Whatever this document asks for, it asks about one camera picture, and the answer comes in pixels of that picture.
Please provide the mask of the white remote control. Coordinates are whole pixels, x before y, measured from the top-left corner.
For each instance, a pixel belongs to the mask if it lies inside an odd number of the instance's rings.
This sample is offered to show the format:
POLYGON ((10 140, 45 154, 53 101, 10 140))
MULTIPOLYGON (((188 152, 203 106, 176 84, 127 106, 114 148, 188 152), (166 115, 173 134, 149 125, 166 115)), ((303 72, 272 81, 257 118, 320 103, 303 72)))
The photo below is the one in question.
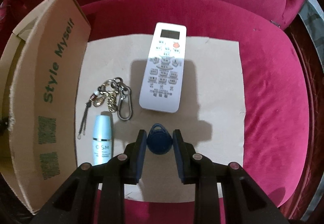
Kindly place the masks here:
POLYGON ((143 109, 175 113, 181 99, 186 26, 158 22, 148 53, 140 90, 143 109))

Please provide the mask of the metal keychain with carabiner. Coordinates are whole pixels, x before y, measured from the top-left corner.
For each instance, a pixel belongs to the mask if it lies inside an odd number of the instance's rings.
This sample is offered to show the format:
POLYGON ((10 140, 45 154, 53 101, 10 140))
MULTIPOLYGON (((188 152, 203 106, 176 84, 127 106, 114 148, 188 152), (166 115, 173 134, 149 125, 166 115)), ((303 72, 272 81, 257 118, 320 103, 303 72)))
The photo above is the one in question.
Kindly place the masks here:
POLYGON ((96 88, 96 90, 94 90, 85 103, 85 109, 81 119, 77 139, 80 140, 82 135, 85 135, 87 114, 88 110, 92 106, 100 107, 106 102, 110 113, 116 113, 117 117, 124 122, 130 120, 133 115, 131 96, 131 88, 124 83, 121 77, 115 77, 103 82, 98 86, 98 88, 96 88), (128 104, 128 114, 125 116, 122 114, 124 102, 128 104))

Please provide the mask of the cardboard box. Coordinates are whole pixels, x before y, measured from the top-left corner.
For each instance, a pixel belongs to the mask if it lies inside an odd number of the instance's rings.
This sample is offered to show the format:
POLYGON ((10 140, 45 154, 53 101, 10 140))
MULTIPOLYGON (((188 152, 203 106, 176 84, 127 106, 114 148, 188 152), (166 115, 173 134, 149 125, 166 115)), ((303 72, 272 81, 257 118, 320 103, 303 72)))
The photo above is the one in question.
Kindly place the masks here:
POLYGON ((1 56, 1 173, 32 214, 77 167, 75 106, 90 31, 76 0, 44 0, 1 56))

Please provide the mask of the blue key fob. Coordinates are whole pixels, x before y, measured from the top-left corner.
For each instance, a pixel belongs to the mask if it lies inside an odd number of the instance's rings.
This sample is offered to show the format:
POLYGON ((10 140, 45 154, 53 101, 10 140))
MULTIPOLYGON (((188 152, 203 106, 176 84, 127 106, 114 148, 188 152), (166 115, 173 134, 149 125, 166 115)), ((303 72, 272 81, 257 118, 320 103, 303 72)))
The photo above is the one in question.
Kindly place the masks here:
POLYGON ((154 124, 147 136, 147 147, 156 155, 166 154, 173 146, 173 139, 167 129, 159 123, 154 124))

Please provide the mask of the brown paper sheet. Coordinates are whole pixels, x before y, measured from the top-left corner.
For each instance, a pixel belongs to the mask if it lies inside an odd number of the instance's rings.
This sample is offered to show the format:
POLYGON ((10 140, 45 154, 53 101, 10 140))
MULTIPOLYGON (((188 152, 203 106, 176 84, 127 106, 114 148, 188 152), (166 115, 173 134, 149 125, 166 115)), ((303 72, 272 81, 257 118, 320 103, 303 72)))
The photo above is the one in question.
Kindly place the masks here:
MULTIPOLYGON (((243 164, 245 100, 238 42, 208 37, 187 37, 180 107, 176 113, 142 109, 139 95, 152 35, 134 34, 91 41, 82 63, 76 104, 76 136, 85 103, 107 79, 121 77, 132 90, 133 116, 129 121, 108 112, 106 102, 88 111, 86 132, 76 139, 77 164, 94 164, 92 133, 96 116, 110 116, 113 156, 135 142, 140 129, 147 133, 155 123, 170 135, 180 129, 196 152, 219 164, 243 164)), ((193 202, 194 185, 178 177, 173 149, 156 155, 146 150, 142 177, 125 186, 125 198, 156 203, 193 202)))

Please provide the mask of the grey plaid blanket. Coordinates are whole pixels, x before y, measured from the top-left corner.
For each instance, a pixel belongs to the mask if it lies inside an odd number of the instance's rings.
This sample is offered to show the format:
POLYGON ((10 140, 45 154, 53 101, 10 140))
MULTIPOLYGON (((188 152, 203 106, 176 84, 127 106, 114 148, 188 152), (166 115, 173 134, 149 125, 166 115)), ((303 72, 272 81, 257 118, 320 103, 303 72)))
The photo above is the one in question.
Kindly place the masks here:
MULTIPOLYGON (((323 9, 317 0, 305 0, 301 10, 299 11, 299 15, 301 16, 304 25, 309 32, 311 40, 314 43, 317 55, 323 68, 323 9)), ((315 211, 315 208, 319 205, 322 197, 323 174, 310 205, 307 207, 306 212, 302 216, 303 221, 308 221, 310 219, 311 213, 315 211)))

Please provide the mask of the light blue cosmetic bottle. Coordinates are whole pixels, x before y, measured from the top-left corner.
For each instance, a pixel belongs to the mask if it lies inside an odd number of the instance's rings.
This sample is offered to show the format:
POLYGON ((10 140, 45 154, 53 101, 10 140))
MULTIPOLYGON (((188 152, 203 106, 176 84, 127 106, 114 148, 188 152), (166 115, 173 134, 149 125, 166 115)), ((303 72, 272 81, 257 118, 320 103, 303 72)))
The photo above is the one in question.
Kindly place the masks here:
POLYGON ((110 116, 98 115, 92 134, 94 165, 107 163, 113 155, 112 127, 110 116))

